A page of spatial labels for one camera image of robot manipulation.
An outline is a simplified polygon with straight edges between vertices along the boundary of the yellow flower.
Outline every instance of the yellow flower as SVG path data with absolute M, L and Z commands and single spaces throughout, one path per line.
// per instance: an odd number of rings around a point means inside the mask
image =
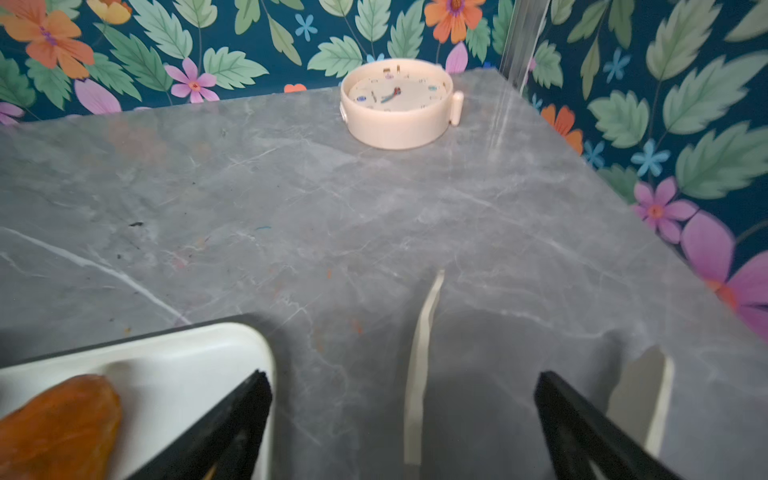
M 110 25 L 122 25 L 131 19 L 133 9 L 120 0 L 88 0 L 88 6 Z

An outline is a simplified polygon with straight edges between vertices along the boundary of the clock face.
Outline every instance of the clock face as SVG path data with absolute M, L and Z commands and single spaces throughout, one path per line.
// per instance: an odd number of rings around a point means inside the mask
M 443 80 L 423 73 L 382 68 L 357 82 L 349 98 L 361 107 L 381 111 L 408 111 L 426 108 L 448 96 Z

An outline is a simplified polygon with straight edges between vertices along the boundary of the pink petal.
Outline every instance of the pink petal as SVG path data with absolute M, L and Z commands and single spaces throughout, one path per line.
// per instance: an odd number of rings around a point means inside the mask
M 462 73 L 467 69 L 468 62 L 467 48 L 464 46 L 464 42 L 460 41 L 448 54 L 448 58 L 445 60 L 445 71 L 449 74 Z
M 736 293 L 740 305 L 768 303 L 768 251 L 758 253 L 739 268 L 728 286 Z
M 189 59 L 189 57 L 185 58 L 184 61 L 181 62 L 181 66 L 184 67 L 184 72 L 187 73 L 190 81 L 197 80 L 197 66 L 193 61 Z
M 656 228 L 659 226 L 659 220 L 657 220 L 657 219 L 655 219 L 655 218 L 653 218 L 653 217 L 648 217 L 648 218 L 646 218 L 645 220 L 643 220 L 643 222 L 644 222 L 646 225 L 648 225 L 648 227 L 649 227 L 651 230 L 653 230 L 654 232 L 656 231 Z
M 643 207 L 642 205 L 632 205 L 632 210 L 634 210 L 635 214 L 640 217 L 641 220 L 645 220 L 645 217 L 648 216 L 648 207 Z
M 10 115 L 11 117 L 21 117 L 24 111 L 14 104 L 9 104 L 7 101 L 0 101 L 0 114 Z
M 768 310 L 754 306 L 739 307 L 737 313 L 748 327 L 768 342 Z
M 698 205 L 688 200 L 678 200 L 664 207 L 664 216 L 672 220 L 688 220 L 699 210 Z
M 188 84 L 191 81 L 181 70 L 172 65 L 165 65 L 165 71 L 175 81 L 180 81 L 183 84 Z
M 117 98 L 90 78 L 85 81 L 76 80 L 74 82 L 74 94 L 83 107 L 86 107 L 92 114 L 103 115 L 123 111 Z
M 216 95 L 215 91 L 208 90 L 207 88 L 201 88 L 200 93 L 208 101 L 217 101 L 219 99 L 219 96 Z
M 17 123 L 18 122 L 16 120 L 14 120 L 13 118 L 10 118 L 8 115 L 0 113 L 0 124 L 13 125 Z
M 703 280 L 725 283 L 733 260 L 733 234 L 703 210 L 694 215 L 680 236 L 683 253 Z
M 677 245 L 680 242 L 680 224 L 666 218 L 659 219 L 659 234 L 668 243 Z
M 197 83 L 201 87 L 213 87 L 216 84 L 216 75 L 204 73 L 197 79 Z
M 662 207 L 672 200 L 672 197 L 677 193 L 677 182 L 674 177 L 667 177 L 666 180 L 661 182 L 656 187 L 656 195 L 654 195 L 654 203 L 661 205 Z
M 192 89 L 187 84 L 175 84 L 170 88 L 170 94 L 174 97 L 184 98 L 192 92 Z
M 654 189 L 645 182 L 637 182 L 634 185 L 634 198 L 640 205 L 652 205 L 654 202 Z

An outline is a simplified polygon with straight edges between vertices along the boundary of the table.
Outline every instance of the table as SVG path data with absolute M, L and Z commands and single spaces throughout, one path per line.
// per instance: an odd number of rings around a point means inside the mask
M 0 130 L 0 362 L 238 316 L 278 362 L 275 478 L 398 478 L 438 268 L 424 478 L 553 478 L 553 369 L 604 409 L 674 358 L 661 459 L 762 478 L 768 349 L 495 71 L 462 124 L 379 151 L 336 88 Z

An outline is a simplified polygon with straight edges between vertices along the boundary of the green leaf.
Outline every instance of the green leaf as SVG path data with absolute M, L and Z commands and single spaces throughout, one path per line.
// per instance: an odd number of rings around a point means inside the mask
M 614 192 L 621 197 L 622 200 L 628 204 L 636 204 L 637 200 L 634 198 L 634 185 L 637 183 L 637 171 L 632 167 L 627 167 L 627 170 L 614 164 L 611 168 L 601 168 L 598 170 L 600 178 L 605 180 L 605 183 L 614 189 Z
M 422 7 L 424 0 L 416 0 L 408 11 L 397 16 L 397 22 L 389 29 L 391 41 L 386 42 L 386 49 L 392 58 L 416 58 L 422 44 L 424 22 Z
M 699 48 L 709 38 L 720 13 L 715 0 L 681 0 L 669 21 L 662 20 L 656 39 L 648 45 L 645 62 L 659 81 L 667 80 L 688 68 L 699 55 Z
M 594 38 L 592 46 L 587 52 L 587 56 L 584 57 L 584 61 L 581 63 L 581 93 L 584 95 L 585 100 L 589 98 L 589 94 L 592 92 L 594 76 L 600 71 L 600 48 L 598 46 L 598 38 L 599 37 Z
M 498 0 L 498 15 L 493 15 L 493 49 L 499 55 L 507 46 L 507 36 L 512 28 L 512 14 L 515 4 L 512 0 Z
M 266 16 L 270 21 L 270 34 L 272 34 L 272 44 L 280 53 L 285 54 L 289 60 L 296 65 L 301 65 L 301 57 L 296 47 L 293 46 L 293 36 L 274 18 Z
M 242 35 L 251 23 L 256 23 L 261 18 L 259 0 L 235 0 L 235 7 L 235 34 Z
M 386 33 L 390 0 L 357 0 L 355 25 L 368 41 L 376 41 Z
M 154 48 L 147 48 L 136 35 L 131 34 L 129 38 L 108 25 L 94 25 L 104 32 L 104 37 L 114 47 L 112 55 L 123 62 L 125 69 L 134 74 L 140 84 L 152 90 L 168 91 L 174 81 L 165 72 Z
M 48 68 L 34 58 L 28 58 L 25 63 L 29 67 L 27 76 L 32 79 L 35 88 L 59 110 L 64 110 L 64 102 L 71 99 L 72 80 L 59 66 Z
M 94 53 L 94 60 L 93 65 L 85 65 L 94 80 L 118 94 L 129 94 L 141 100 L 141 94 L 134 86 L 134 79 L 128 76 L 120 65 L 110 61 L 107 55 L 98 52 Z
M 181 27 L 176 15 L 169 15 L 157 0 L 152 3 L 148 0 L 131 0 L 131 6 L 137 14 L 134 18 L 161 51 L 173 58 L 190 56 L 192 35 Z
M 723 198 L 768 173 L 768 127 L 747 128 L 749 122 L 743 121 L 717 137 L 710 130 L 695 148 L 687 145 L 675 166 L 680 191 L 705 200 Z
M 611 3 L 611 0 L 598 0 L 592 5 L 589 5 L 581 15 L 581 20 L 574 25 L 574 29 L 568 34 L 568 43 L 573 43 L 592 35 L 594 30 L 598 27 L 601 18 L 603 18 L 603 14 L 605 13 L 606 8 L 608 8 L 609 3 Z
M 71 20 L 75 20 L 80 15 L 78 8 L 80 8 L 82 3 L 83 0 L 45 0 L 45 10 L 48 13 L 54 10 L 61 10 Z
M 29 79 L 18 70 L 18 63 L 5 58 L 0 51 L 0 100 L 28 108 L 35 103 L 35 91 L 29 87 Z
M 353 0 L 320 0 L 323 9 L 336 17 L 346 17 L 352 8 Z
M 736 27 L 725 37 L 725 41 L 745 41 L 768 31 L 768 2 L 760 0 L 753 6 Z
M 325 70 L 326 76 L 341 78 L 354 68 L 362 65 L 362 54 L 357 43 L 344 35 L 344 40 L 331 37 L 331 42 L 321 43 L 320 51 L 315 53 L 306 66 L 307 70 Z
M 227 90 L 253 85 L 255 77 L 269 73 L 261 64 L 245 58 L 242 51 L 229 51 L 229 47 L 219 48 L 216 52 L 208 48 L 203 56 L 203 66 L 206 73 L 216 75 L 216 85 Z
M 664 126 L 672 134 L 695 134 L 723 117 L 728 107 L 746 96 L 743 86 L 768 65 L 768 51 L 743 55 L 725 65 L 715 58 L 700 74 L 696 68 L 672 87 L 664 99 Z
M 533 69 L 533 79 L 539 85 L 550 88 L 563 86 L 563 69 L 560 66 L 561 55 L 555 50 L 557 45 L 549 44 L 544 40 L 539 44 L 533 59 L 536 60 L 536 68 Z
M 280 0 L 280 3 L 286 7 L 293 8 L 294 10 L 303 10 L 304 4 L 301 0 Z
M 488 26 L 488 20 L 481 18 L 478 27 L 475 30 L 467 30 L 467 46 L 469 51 L 477 57 L 480 62 L 485 61 L 488 54 L 488 46 L 491 44 L 491 27 Z
M 616 34 L 616 40 L 624 50 L 629 49 L 632 42 L 632 12 L 634 0 L 613 0 L 608 15 L 608 31 Z
M 549 16 L 553 25 L 563 25 L 570 17 L 576 0 L 552 0 Z
M 187 22 L 198 28 L 206 28 L 216 21 L 218 8 L 210 0 L 175 0 L 174 7 Z
M 625 97 L 612 91 L 611 97 L 596 98 L 587 105 L 597 118 L 595 127 L 603 132 L 603 138 L 611 140 L 616 148 L 629 148 L 640 143 L 648 128 L 648 102 L 639 104 L 633 91 Z

